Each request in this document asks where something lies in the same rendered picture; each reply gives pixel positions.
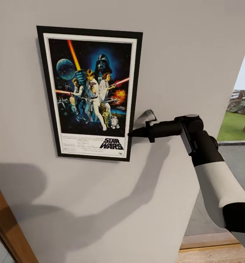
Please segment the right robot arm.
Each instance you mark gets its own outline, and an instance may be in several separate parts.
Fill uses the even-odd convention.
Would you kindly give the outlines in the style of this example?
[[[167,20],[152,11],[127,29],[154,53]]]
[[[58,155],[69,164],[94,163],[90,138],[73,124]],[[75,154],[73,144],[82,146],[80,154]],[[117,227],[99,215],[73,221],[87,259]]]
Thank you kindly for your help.
[[[205,209],[211,220],[226,228],[245,247],[245,191],[218,151],[216,139],[203,130],[197,114],[175,117],[160,122],[155,112],[145,112],[146,126],[128,133],[132,137],[155,138],[180,135],[189,156],[192,157]]]

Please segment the poster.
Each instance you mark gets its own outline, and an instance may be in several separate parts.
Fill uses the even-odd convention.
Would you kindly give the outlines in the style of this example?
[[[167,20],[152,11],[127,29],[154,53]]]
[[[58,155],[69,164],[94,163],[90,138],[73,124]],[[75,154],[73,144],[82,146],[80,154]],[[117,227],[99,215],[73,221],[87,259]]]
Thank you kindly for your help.
[[[129,162],[143,32],[36,27],[58,157]]]

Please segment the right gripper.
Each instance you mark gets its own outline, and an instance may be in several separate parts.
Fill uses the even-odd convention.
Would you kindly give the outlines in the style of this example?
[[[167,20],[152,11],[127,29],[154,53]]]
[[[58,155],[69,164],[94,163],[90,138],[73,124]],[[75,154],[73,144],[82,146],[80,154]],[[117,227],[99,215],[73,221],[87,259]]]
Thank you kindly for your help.
[[[155,138],[169,137],[170,126],[167,121],[162,121],[157,124],[149,125],[149,121],[146,121],[146,126],[133,130],[127,134],[132,137],[148,137],[150,143],[155,142]]]

